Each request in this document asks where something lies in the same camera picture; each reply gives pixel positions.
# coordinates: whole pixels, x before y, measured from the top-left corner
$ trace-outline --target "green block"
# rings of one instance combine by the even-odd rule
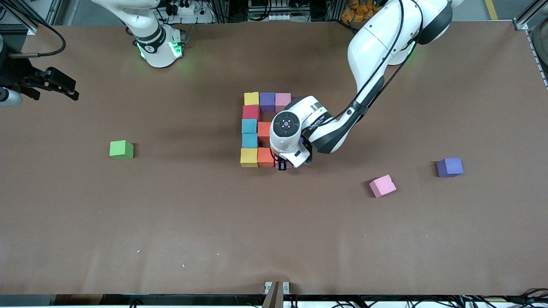
[[[133,144],[125,140],[110,142],[110,157],[119,161],[133,159]]]

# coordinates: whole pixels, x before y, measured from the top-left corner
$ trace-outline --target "light blue cube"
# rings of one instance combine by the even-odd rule
[[[242,119],[242,134],[257,132],[257,119]]]
[[[242,148],[253,149],[259,147],[259,140],[257,139],[257,133],[242,134]]]
[[[438,176],[440,178],[454,178],[464,173],[460,158],[445,158],[438,162]]]

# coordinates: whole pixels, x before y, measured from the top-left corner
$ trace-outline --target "cube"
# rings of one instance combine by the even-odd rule
[[[279,162],[274,161],[274,167],[276,167],[276,169],[279,169]],[[291,168],[293,168],[293,165],[290,162],[286,162],[286,169],[291,169]]]
[[[133,144],[125,140],[110,142],[110,157],[119,161],[133,159]]]
[[[463,163],[458,157],[445,158],[437,163],[440,178],[454,178],[464,173]]]
[[[242,119],[242,134],[257,132],[257,119]]]
[[[259,92],[244,93],[243,104],[245,106],[259,106]]]
[[[257,140],[257,133],[253,134],[242,134],[242,148],[251,149],[259,147],[259,142]]]
[[[274,167],[274,157],[269,147],[260,147],[257,154],[257,164],[259,167]]]
[[[241,149],[240,164],[244,168],[257,168],[257,149]]]
[[[243,106],[242,119],[255,119],[259,120],[259,105]]]
[[[274,92],[261,93],[259,95],[261,112],[276,112],[276,95]]]
[[[275,101],[276,112],[283,111],[291,102],[291,93],[276,93]]]
[[[257,138],[260,142],[270,142],[270,122],[259,122]]]
[[[388,174],[372,181],[371,183],[369,183],[369,186],[371,186],[371,189],[375,194],[375,198],[380,198],[396,190],[396,186],[394,185],[394,183],[392,182],[392,178]]]

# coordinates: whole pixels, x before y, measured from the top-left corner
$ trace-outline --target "orange cube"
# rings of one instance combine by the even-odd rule
[[[259,167],[274,167],[274,157],[270,153],[269,147],[260,147],[257,154],[257,164]]]
[[[259,142],[270,142],[270,122],[259,122],[257,126]]]

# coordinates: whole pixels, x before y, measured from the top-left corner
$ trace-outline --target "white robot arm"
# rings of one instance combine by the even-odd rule
[[[184,32],[161,25],[150,11],[160,0],[92,0],[120,18],[132,32],[141,56],[153,67],[167,67],[182,57]]]
[[[356,96],[335,117],[314,96],[294,99],[270,126],[276,159],[298,167],[312,161],[312,149],[319,153],[338,150],[382,91],[386,67],[403,63],[416,43],[428,44],[444,34],[452,21],[452,6],[460,2],[377,0],[384,7],[358,31],[348,48]]]

